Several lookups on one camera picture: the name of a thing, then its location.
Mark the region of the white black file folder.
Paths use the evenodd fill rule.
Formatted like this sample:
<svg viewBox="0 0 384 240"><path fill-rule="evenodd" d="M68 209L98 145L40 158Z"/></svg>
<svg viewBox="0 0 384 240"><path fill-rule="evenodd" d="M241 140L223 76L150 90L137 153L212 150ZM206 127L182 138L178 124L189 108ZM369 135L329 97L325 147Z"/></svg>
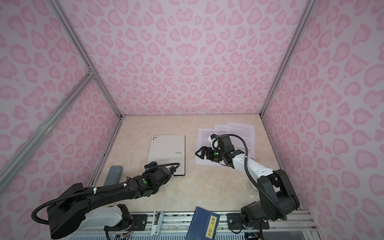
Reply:
<svg viewBox="0 0 384 240"><path fill-rule="evenodd" d="M186 175L186 136L185 135L152 135L148 163L158 165L179 163L174 176Z"/></svg>

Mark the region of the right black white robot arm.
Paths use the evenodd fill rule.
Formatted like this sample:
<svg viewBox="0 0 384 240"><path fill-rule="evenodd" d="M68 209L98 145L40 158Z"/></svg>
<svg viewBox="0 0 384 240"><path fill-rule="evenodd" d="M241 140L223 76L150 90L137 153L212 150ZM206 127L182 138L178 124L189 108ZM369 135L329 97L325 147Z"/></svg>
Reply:
<svg viewBox="0 0 384 240"><path fill-rule="evenodd" d="M288 174L282 170L272 170L256 161L246 158L242 150L224 151L211 147L201 147L195 156L202 160L209 160L244 173L253 187L258 190L259 201L241 208L239 220L230 228L254 229L262 222L271 220L285 220L287 215L300 207L299 198L292 186Z"/></svg>

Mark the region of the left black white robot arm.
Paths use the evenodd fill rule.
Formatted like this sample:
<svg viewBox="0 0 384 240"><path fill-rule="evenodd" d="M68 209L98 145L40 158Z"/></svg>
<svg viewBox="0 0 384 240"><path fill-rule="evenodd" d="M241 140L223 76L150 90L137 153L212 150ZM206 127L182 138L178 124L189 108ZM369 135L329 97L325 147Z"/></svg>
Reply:
<svg viewBox="0 0 384 240"><path fill-rule="evenodd" d="M86 221L86 215L93 210L122 200L156 194L179 166L179 163L158 165L157 162L151 162L145 165L141 175L127 178L122 183L92 188L85 188L81 183L74 184L58 198L35 208L31 218L36 223L48 225L52 239L67 237L80 228Z"/></svg>

